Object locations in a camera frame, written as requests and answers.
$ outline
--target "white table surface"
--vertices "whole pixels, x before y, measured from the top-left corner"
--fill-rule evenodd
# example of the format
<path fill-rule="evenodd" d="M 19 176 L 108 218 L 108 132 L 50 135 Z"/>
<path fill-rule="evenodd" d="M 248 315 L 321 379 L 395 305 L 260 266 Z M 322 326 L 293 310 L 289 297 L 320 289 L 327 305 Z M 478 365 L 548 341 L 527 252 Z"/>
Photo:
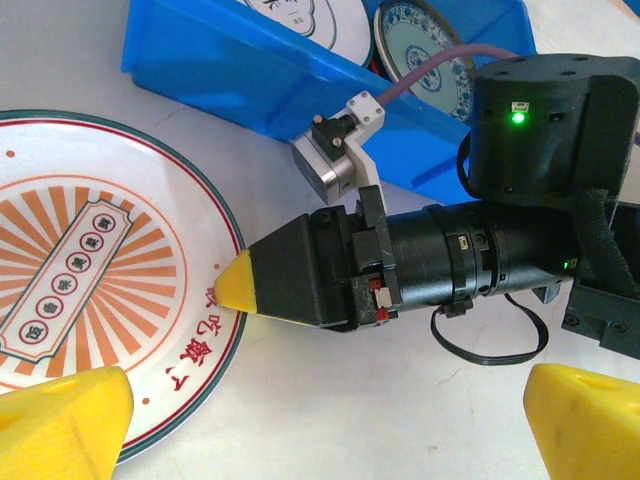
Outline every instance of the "white table surface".
<path fill-rule="evenodd" d="M 128 1 L 0 0 L 0 109 L 73 110 L 123 122 L 195 163 L 248 244 L 323 205 L 282 144 L 137 88 L 120 73 Z M 640 57 L 640 21 L 619 0 L 529 0 L 541 53 Z M 634 151 L 623 199 L 640 202 Z M 385 185 L 390 212 L 425 199 Z M 354 196 L 346 199 L 352 208 Z M 477 367 L 443 350 L 430 311 L 352 335 L 249 317 L 211 398 L 114 478 L 546 479 L 522 395 L 534 363 L 640 382 L 640 362 L 560 329 L 569 286 L 543 306 L 551 341 L 535 361 Z M 535 345 L 503 298 L 484 299 L 443 333 L 485 354 Z"/>

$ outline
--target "black velcro strap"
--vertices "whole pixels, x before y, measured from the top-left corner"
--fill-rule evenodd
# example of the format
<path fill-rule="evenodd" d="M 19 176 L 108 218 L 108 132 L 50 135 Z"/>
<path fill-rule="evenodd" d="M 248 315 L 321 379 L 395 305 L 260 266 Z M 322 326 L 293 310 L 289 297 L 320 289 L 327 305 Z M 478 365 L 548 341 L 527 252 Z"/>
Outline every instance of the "black velcro strap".
<path fill-rule="evenodd" d="M 533 311 L 529 310 L 527 307 L 520 305 L 516 302 L 511 295 L 506 294 L 505 298 L 514 305 L 522 310 L 527 317 L 533 322 L 533 325 L 536 327 L 538 331 L 538 347 L 532 351 L 527 353 L 519 353 L 516 355 L 502 355 L 497 357 L 488 357 L 485 355 L 478 355 L 477 353 L 470 352 L 468 350 L 464 350 L 463 348 L 454 345 L 449 340 L 444 338 L 442 334 L 438 331 L 436 326 L 436 317 L 438 314 L 442 313 L 442 307 L 436 309 L 431 315 L 431 333 L 437 340 L 437 342 L 442 345 L 445 350 L 453 353 L 454 355 L 462 358 L 471 363 L 475 363 L 476 365 L 485 365 L 485 366 L 500 366 L 500 365 L 517 365 L 519 363 L 528 362 L 536 355 L 538 355 L 542 350 L 545 349 L 547 343 L 549 343 L 549 329 L 547 325 L 542 321 L 542 319 Z"/>
<path fill-rule="evenodd" d="M 606 190 L 590 189 L 575 196 L 573 221 L 578 242 L 601 289 L 640 300 L 631 270 L 607 222 L 607 195 Z"/>
<path fill-rule="evenodd" d="M 458 181 L 465 191 L 474 198 L 480 198 L 469 185 L 469 178 L 464 171 L 464 161 L 469 157 L 471 152 L 471 132 L 462 139 L 460 147 L 458 147 L 458 156 L 456 157 L 456 171 L 458 172 Z"/>

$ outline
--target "yellow foam block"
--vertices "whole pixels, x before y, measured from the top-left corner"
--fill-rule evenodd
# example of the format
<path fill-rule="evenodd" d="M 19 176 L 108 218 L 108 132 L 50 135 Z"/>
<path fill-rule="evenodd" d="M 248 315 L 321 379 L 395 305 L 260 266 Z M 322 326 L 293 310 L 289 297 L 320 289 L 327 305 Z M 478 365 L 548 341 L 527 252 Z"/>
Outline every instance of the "yellow foam block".
<path fill-rule="evenodd" d="M 110 479 L 133 414 L 124 371 L 104 367 L 0 396 L 0 479 Z"/>
<path fill-rule="evenodd" d="M 216 279 L 216 300 L 222 307 L 256 313 L 256 290 L 249 250 L 244 250 Z"/>
<path fill-rule="evenodd" d="M 541 364 L 524 407 L 552 480 L 640 478 L 640 385 Z"/>

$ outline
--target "decorative plate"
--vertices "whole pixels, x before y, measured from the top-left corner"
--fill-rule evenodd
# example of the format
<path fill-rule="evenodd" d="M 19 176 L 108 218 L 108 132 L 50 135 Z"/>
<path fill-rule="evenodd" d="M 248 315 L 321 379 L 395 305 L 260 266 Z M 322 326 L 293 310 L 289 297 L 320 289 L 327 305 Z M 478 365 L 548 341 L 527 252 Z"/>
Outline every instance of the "decorative plate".
<path fill-rule="evenodd" d="M 119 462 L 212 392 L 245 316 L 213 284 L 243 248 L 184 157 L 87 115 L 0 112 L 0 393 L 119 365 L 135 401 Z"/>
<path fill-rule="evenodd" d="M 397 82 L 438 52 L 461 44 L 446 20 L 421 0 L 387 0 L 374 19 L 374 37 L 382 64 Z M 426 103 L 466 122 L 473 106 L 470 60 L 441 64 L 411 91 Z"/>
<path fill-rule="evenodd" d="M 238 0 L 358 65 L 373 41 L 362 0 Z"/>

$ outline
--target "red chinese characters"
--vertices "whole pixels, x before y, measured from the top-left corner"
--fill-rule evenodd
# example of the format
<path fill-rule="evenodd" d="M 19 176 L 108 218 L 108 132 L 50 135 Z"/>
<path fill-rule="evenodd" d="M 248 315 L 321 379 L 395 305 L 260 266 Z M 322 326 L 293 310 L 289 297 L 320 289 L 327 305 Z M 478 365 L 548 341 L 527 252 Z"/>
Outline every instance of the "red chinese characters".
<path fill-rule="evenodd" d="M 170 367 L 167 368 L 164 373 L 166 373 L 167 375 L 169 375 L 169 373 L 171 373 L 171 370 L 173 370 L 174 367 Z M 189 375 L 184 375 L 182 378 L 178 378 L 174 375 L 171 375 L 171 380 L 173 380 L 176 384 L 175 388 L 173 389 L 174 392 L 179 392 L 180 389 L 182 388 L 182 386 L 184 385 L 184 382 L 187 381 L 187 378 L 189 378 Z"/>
<path fill-rule="evenodd" d="M 208 300 L 206 308 L 218 306 L 218 301 L 216 300 L 216 294 L 213 291 L 213 287 L 207 288 L 207 291 L 204 295 L 205 297 L 207 297 L 207 300 Z"/>
<path fill-rule="evenodd" d="M 198 335 L 204 335 L 207 332 L 214 332 L 214 336 L 218 336 L 218 331 L 222 328 L 220 324 L 220 315 L 209 315 L 206 320 L 200 320 L 196 333 Z"/>
<path fill-rule="evenodd" d="M 191 343 L 187 345 L 185 353 L 180 355 L 180 360 L 184 358 L 190 358 L 193 363 L 197 363 L 198 366 L 202 366 L 204 357 L 212 353 L 212 350 L 207 345 L 207 342 L 199 342 L 195 338 L 191 339 Z"/>

